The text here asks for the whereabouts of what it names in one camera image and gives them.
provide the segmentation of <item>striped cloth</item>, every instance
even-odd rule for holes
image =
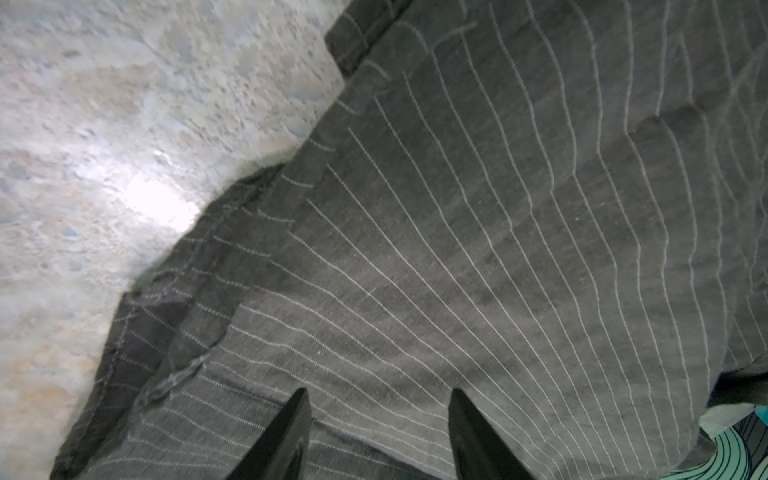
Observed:
[[[666,475],[661,480],[747,480],[752,475],[752,462],[744,440],[734,428],[714,438],[717,451],[704,465]],[[756,472],[756,480],[762,472]]]
[[[357,0],[293,161],[124,298],[52,478],[225,478],[298,387],[309,478],[657,478],[766,371],[768,2]]]

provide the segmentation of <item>concrete floor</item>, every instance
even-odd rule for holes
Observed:
[[[308,135],[348,1],[0,0],[0,479],[47,477],[121,292]]]

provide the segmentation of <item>teal striped fabric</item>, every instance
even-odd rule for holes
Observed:
[[[717,453],[704,465],[671,473],[661,480],[746,480],[752,472],[752,459],[744,441],[731,427],[714,438]],[[763,460],[752,480],[768,480],[768,463]]]

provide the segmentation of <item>stitched line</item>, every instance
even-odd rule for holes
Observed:
[[[284,174],[281,174],[280,176],[283,178],[283,180],[285,180],[289,184],[296,185],[297,187],[302,187],[302,188],[312,188],[312,187],[314,187],[314,185],[312,185],[312,184],[305,184],[304,182],[299,182],[298,180],[294,180],[293,178],[286,177]]]
[[[312,137],[308,137],[306,139],[306,141],[310,142],[312,145],[314,145],[315,147],[318,147],[322,151],[327,151],[327,152],[336,151],[335,148],[327,147],[327,146],[321,144],[320,142],[318,142],[317,140],[312,139]]]
[[[377,64],[376,62],[374,62],[370,58],[366,58],[365,60],[363,60],[362,63],[360,64],[360,66],[362,67],[363,65],[368,65],[369,67],[374,68],[377,72],[379,72],[381,74],[382,77],[384,77],[385,80],[387,80],[387,81],[391,81],[392,80],[392,77],[389,76],[389,74],[386,72],[386,70],[384,70],[381,67],[381,65]]]
[[[244,246],[240,245],[239,243],[234,243],[234,242],[230,242],[229,240],[225,240],[225,239],[219,237],[218,235],[214,235],[214,240],[216,240],[217,242],[221,242],[224,245],[229,245],[230,247],[235,247],[238,250],[242,250],[245,253],[251,253],[251,254],[257,255],[259,257],[269,257],[270,256],[268,253],[258,252],[256,250],[252,250],[250,248],[247,248],[247,247],[244,247]]]
[[[272,220],[273,222],[280,222],[280,223],[293,223],[295,220],[293,218],[279,218],[279,217],[272,217],[271,215],[264,212],[264,210],[261,210],[261,208],[256,209],[256,213],[260,217],[264,217],[267,220]]]
[[[344,110],[348,111],[350,114],[357,115],[357,113],[358,113],[357,110],[355,110],[354,108],[352,108],[349,105],[347,105],[346,103],[344,103],[344,101],[342,101],[341,98],[337,98],[336,99],[336,103],[339,104],[339,106],[341,108],[343,108]]]
[[[350,23],[352,23],[353,27],[355,27],[355,30],[357,30],[357,33],[360,34],[360,39],[362,40],[362,44],[368,48],[368,41],[366,40],[365,34],[362,33],[362,29],[360,28],[360,25],[358,25],[357,20],[355,20],[354,17],[352,17],[349,12],[344,12],[341,14],[343,18],[346,18],[349,20]]]
[[[379,22],[380,22],[382,19],[386,19],[386,17],[388,16],[386,13],[387,13],[387,9],[385,8],[385,9],[383,9],[383,10],[381,11],[381,13],[379,13],[379,16],[378,16],[378,17],[376,17],[376,20],[374,20],[374,21],[373,21],[373,23],[371,24],[371,26],[369,26],[369,27],[368,27],[368,28],[367,28],[367,29],[366,29],[366,30],[365,30],[365,31],[362,33],[362,35],[361,35],[361,38],[360,38],[359,40],[357,40],[357,41],[354,41],[354,42],[353,42],[353,43],[352,43],[352,44],[351,44],[351,45],[350,45],[350,46],[349,46],[349,47],[348,47],[348,48],[347,48],[347,49],[346,49],[344,52],[342,52],[342,53],[341,53],[341,54],[340,54],[338,57],[335,57],[333,60],[334,60],[334,61],[335,61],[335,62],[338,64],[338,63],[340,63],[341,61],[343,61],[345,58],[347,58],[349,55],[351,55],[351,54],[352,54],[352,53],[353,53],[353,52],[354,52],[354,51],[355,51],[355,50],[356,50],[356,49],[357,49],[357,48],[358,48],[358,47],[359,47],[359,46],[362,44],[362,39],[363,39],[363,38],[366,38],[366,37],[368,37],[368,34],[369,34],[369,33],[370,33],[370,32],[371,32],[371,31],[372,31],[374,28],[376,28],[376,26],[378,26],[378,25],[379,25]]]
[[[392,7],[392,0],[386,0],[386,6],[389,9],[389,16],[392,17],[392,20],[395,19],[395,8]]]
[[[240,207],[240,208],[238,208],[237,210],[238,210],[238,211],[242,210],[242,211],[243,211],[243,212],[244,212],[246,215],[248,215],[248,217],[252,217],[252,216],[253,216],[253,212],[252,212],[252,211],[250,211],[250,210],[248,210],[248,209],[247,209],[247,208],[245,208],[245,207]]]

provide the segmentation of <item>black metal prong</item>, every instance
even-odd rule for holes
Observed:
[[[310,395],[298,389],[227,480],[300,480],[310,426]]]
[[[453,389],[451,394],[448,432],[458,480],[533,480],[533,476],[460,389]]]

